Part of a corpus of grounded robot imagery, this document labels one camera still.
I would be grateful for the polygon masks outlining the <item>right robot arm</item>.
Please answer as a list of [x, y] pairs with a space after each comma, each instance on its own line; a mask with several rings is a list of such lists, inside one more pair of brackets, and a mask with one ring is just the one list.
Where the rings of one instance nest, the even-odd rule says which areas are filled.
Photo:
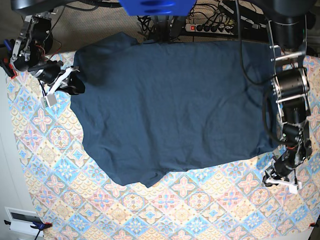
[[11, 9], [23, 16], [24, 24], [10, 53], [10, 63], [18, 72], [29, 72], [35, 77], [41, 87], [43, 96], [45, 85], [53, 92], [60, 91], [69, 95], [79, 95], [85, 92], [85, 85], [77, 78], [77, 68], [72, 67], [71, 73], [63, 76], [62, 61], [50, 60], [46, 57], [54, 42], [52, 34], [52, 18], [54, 10], [66, 3], [59, 0], [12, 0]]

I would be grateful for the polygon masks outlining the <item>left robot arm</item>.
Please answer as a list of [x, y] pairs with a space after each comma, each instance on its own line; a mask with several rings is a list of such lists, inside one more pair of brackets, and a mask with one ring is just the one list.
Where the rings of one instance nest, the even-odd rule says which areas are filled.
[[[308, 52], [307, 31], [316, 24], [316, 16], [311, 12], [314, 0], [254, 0], [267, 19], [270, 48], [280, 50], [283, 55], [271, 58], [274, 74], [260, 82], [247, 75], [243, 60], [240, 61], [244, 77], [252, 85], [263, 87], [270, 83], [262, 100], [263, 127], [269, 138], [285, 146], [285, 152], [274, 158], [265, 170], [262, 182], [265, 186], [289, 183], [289, 175], [312, 154], [309, 122], [311, 114], [308, 93], [310, 84], [307, 69], [303, 66]], [[266, 108], [270, 96], [276, 96], [276, 105], [282, 126], [282, 138], [272, 131], [266, 121]]]

